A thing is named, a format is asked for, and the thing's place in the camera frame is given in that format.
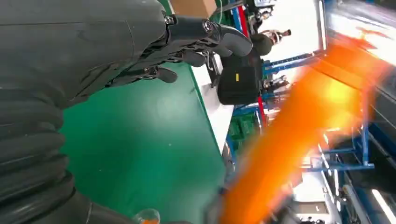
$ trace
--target white table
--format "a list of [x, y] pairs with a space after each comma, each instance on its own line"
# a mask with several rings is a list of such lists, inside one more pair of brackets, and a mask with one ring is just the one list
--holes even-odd
[[[215, 59], [219, 71], [221, 72], [223, 66], [220, 56], [215, 55]], [[220, 103], [217, 97], [217, 88], [211, 88], [212, 82], [206, 65], [199, 68], [192, 67], [192, 71], [194, 72], [194, 77], [198, 84], [199, 93], [204, 101], [206, 113], [212, 126], [219, 151], [222, 153], [233, 114], [233, 105], [223, 105]]]

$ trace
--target screw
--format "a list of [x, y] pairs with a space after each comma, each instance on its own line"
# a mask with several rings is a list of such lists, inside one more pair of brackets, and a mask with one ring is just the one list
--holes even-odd
[[203, 25], [204, 25], [205, 32], [210, 33], [213, 30], [213, 26], [209, 20], [206, 20]]
[[173, 20], [173, 18], [171, 16], [165, 16], [165, 23], [167, 25], [173, 25], [173, 24], [175, 24], [175, 21]]

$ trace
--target green workbench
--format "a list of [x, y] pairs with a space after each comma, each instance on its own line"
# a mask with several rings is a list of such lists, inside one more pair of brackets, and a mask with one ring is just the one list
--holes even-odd
[[225, 168], [190, 66], [167, 67], [179, 75], [174, 84], [142, 80], [66, 110], [62, 151], [93, 201], [129, 217], [154, 208], [163, 221], [200, 224]]

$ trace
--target blue metal frame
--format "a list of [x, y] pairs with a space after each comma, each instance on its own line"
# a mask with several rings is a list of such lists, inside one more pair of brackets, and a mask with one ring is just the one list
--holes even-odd
[[322, 151], [320, 145], [318, 145], [319, 152], [322, 154], [323, 159], [325, 159], [325, 154], [342, 154], [342, 153], [353, 153], [357, 158], [359, 165], [349, 165], [338, 162], [329, 162], [326, 161], [326, 168], [307, 168], [306, 172], [318, 172], [318, 171], [327, 171], [327, 170], [337, 170], [337, 171], [346, 171], [346, 170], [361, 170], [361, 169], [373, 169], [374, 164], [369, 163], [369, 148], [368, 148], [368, 99], [365, 98], [362, 102], [362, 113], [363, 113], [363, 125], [361, 130], [361, 136], [356, 138], [352, 137], [352, 148], [342, 148], [342, 149], [333, 149], [329, 151]]
[[273, 93], [265, 93], [261, 95], [261, 98], [263, 100], [270, 99], [270, 98], [276, 98], [276, 97], [281, 97], [282, 95], [287, 95], [289, 94], [289, 91], [280, 91], [280, 92], [273, 92]]
[[243, 114], [248, 114], [248, 113], [255, 113], [258, 110], [259, 110], [258, 107], [249, 107], [249, 105], [245, 105], [243, 107], [235, 109], [233, 112], [233, 116], [243, 115]]
[[306, 53], [306, 54], [298, 55], [298, 56], [295, 56], [295, 57], [289, 57], [289, 58], [286, 58], [286, 59], [283, 59], [283, 60], [279, 60], [279, 61], [275, 61], [275, 62], [263, 63], [263, 65], [262, 65], [263, 75], [307, 65], [307, 64], [311, 63], [312, 60], [317, 55], [319, 55], [321, 53], [322, 53], [321, 50], [317, 50], [317, 51], [314, 51], [314, 52], [312, 52], [310, 54]]
[[233, 144], [233, 141], [232, 141], [230, 135], [228, 135], [228, 134], [226, 136], [226, 142], [227, 142], [228, 147], [230, 148], [231, 159], [233, 160], [233, 162], [236, 165], [236, 154], [235, 154], [235, 150], [234, 150], [234, 144]]
[[239, 12], [238, 12], [238, 8], [233, 8], [231, 9], [231, 12], [233, 14], [233, 19], [234, 19], [234, 25], [235, 28], [237, 28], [237, 30], [239, 30], [240, 32], [242, 32], [242, 25], [240, 24], [240, 17], [239, 17]]

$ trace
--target red pole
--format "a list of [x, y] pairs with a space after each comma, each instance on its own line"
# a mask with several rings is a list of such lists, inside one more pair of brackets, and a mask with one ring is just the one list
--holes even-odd
[[242, 6], [238, 7], [238, 13], [240, 18], [240, 26], [242, 27], [242, 32], [246, 37], [249, 37], [248, 27], [246, 25], [246, 17], [245, 17], [245, 13], [243, 12]]
[[257, 102], [259, 103], [259, 111], [260, 111], [260, 115], [261, 115], [261, 122], [262, 122], [262, 127], [264, 128], [264, 127], [267, 126], [267, 119], [265, 118], [264, 106], [262, 105], [261, 96], [258, 97]]

